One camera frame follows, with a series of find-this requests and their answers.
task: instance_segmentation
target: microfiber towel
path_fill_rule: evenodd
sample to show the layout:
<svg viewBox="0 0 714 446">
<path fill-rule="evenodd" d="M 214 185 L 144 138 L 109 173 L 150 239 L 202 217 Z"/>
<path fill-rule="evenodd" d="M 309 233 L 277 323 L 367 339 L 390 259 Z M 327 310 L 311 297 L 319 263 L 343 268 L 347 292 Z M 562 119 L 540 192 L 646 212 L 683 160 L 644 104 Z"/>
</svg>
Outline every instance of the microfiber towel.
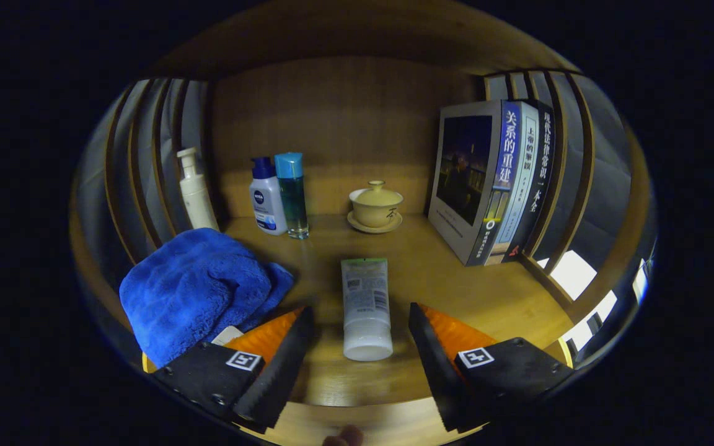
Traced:
<svg viewBox="0 0 714 446">
<path fill-rule="evenodd" d="M 120 285 L 136 342 L 156 367 L 234 325 L 255 328 L 294 277 L 261 265 L 241 243 L 213 229 L 182 232 L 131 268 Z"/>
</svg>

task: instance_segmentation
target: book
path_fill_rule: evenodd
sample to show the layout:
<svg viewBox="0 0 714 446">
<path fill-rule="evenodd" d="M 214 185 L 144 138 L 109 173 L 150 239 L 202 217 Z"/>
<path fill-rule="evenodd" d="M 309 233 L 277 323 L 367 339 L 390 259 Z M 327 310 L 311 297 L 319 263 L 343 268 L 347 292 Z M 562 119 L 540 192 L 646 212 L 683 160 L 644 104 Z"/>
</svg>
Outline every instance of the book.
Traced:
<svg viewBox="0 0 714 446">
<path fill-rule="evenodd" d="M 495 240 L 490 245 L 491 249 L 485 258 L 484 265 L 497 265 L 504 259 L 518 230 L 519 221 L 524 215 L 525 203 L 527 203 L 527 196 L 531 191 L 535 175 L 534 167 L 539 138 L 539 111 L 527 102 L 516 103 L 521 108 L 518 125 L 521 132 L 518 136 L 516 150 L 513 151 L 516 171 L 513 172 L 513 186 L 508 197 L 505 215 L 501 218 L 499 229 L 496 231 Z"/>
<path fill-rule="evenodd" d="M 506 104 L 510 102 L 471 102 L 440 110 L 428 220 L 463 265 L 476 245 L 488 207 L 505 206 L 501 197 L 492 200 L 495 177 L 490 173 L 498 165 Z"/>
<path fill-rule="evenodd" d="M 513 195 L 514 181 L 519 170 L 519 135 L 521 134 L 521 107 L 519 102 L 507 101 L 503 104 L 502 145 L 496 162 L 490 206 L 482 219 L 478 238 L 470 252 L 465 266 L 485 265 L 498 236 L 508 203 Z"/>
<path fill-rule="evenodd" d="M 533 184 L 527 195 L 524 214 L 519 221 L 514 237 L 502 262 L 515 260 L 519 252 L 527 245 L 536 222 L 539 220 L 544 196 L 550 186 L 550 161 L 552 160 L 552 146 L 555 144 L 555 121 L 550 105 L 535 102 L 539 109 L 539 150 L 536 156 L 536 165 L 533 169 Z"/>
</svg>

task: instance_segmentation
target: blue cap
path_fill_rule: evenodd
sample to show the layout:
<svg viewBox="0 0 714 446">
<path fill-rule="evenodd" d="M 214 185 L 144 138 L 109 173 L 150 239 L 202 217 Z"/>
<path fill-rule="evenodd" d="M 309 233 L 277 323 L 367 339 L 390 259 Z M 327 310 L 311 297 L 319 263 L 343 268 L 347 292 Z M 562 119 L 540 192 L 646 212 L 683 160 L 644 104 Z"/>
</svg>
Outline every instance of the blue cap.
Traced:
<svg viewBox="0 0 714 446">
<path fill-rule="evenodd" d="M 252 167 L 252 178 L 256 180 L 263 180 L 264 178 L 271 178 L 275 175 L 275 166 L 271 164 L 271 158 L 268 156 L 261 156 L 261 158 L 250 158 L 255 167 Z"/>
<path fill-rule="evenodd" d="M 297 152 L 275 155 L 277 178 L 301 178 L 302 154 Z"/>
</svg>

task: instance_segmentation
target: white pump bottle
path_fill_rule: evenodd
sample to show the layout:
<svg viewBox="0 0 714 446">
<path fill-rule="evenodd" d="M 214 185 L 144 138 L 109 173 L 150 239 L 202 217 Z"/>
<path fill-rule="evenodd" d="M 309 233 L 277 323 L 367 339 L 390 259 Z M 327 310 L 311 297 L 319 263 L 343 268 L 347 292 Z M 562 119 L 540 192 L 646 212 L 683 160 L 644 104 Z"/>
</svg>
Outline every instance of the white pump bottle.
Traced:
<svg viewBox="0 0 714 446">
<path fill-rule="evenodd" d="M 195 153 L 197 152 L 196 147 L 191 147 L 191 149 L 181 150 L 177 155 L 178 158 L 181 158 L 183 168 L 183 179 L 181 180 L 183 203 L 187 207 L 192 228 L 211 228 L 219 231 L 206 188 L 206 179 L 196 169 Z"/>
</svg>

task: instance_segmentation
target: book spine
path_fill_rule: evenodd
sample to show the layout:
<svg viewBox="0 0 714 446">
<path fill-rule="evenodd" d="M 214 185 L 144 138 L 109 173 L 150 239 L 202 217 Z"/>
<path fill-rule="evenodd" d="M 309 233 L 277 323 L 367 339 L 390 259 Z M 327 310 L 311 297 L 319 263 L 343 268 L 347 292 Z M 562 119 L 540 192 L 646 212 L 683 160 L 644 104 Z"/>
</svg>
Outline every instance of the book spine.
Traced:
<svg viewBox="0 0 714 446">
<path fill-rule="evenodd" d="M 485 265 L 495 265 L 503 260 L 524 214 L 525 203 L 533 182 L 533 168 L 536 163 L 536 149 L 538 149 L 539 111 L 526 103 L 521 104 L 521 110 L 522 133 L 519 135 L 519 156 L 514 187 L 508 201 L 508 210 Z"/>
<path fill-rule="evenodd" d="M 487 212 L 484 214 L 473 250 L 470 252 L 470 257 L 468 257 L 465 266 L 484 265 L 490 254 L 494 239 L 498 235 L 498 229 L 505 213 L 508 195 L 512 189 L 515 176 L 516 155 L 519 152 L 520 110 L 518 102 L 503 102 L 501 146 L 490 192 L 492 197 L 490 205 L 487 206 Z"/>
<path fill-rule="evenodd" d="M 544 196 L 550 186 L 550 158 L 552 158 L 552 144 L 555 141 L 555 127 L 553 126 L 553 110 L 549 105 L 539 102 L 539 150 L 536 156 L 536 165 L 533 171 L 533 184 L 525 203 L 524 215 L 519 221 L 514 237 L 503 262 L 515 260 L 530 237 L 531 231 L 539 220 Z"/>
</svg>

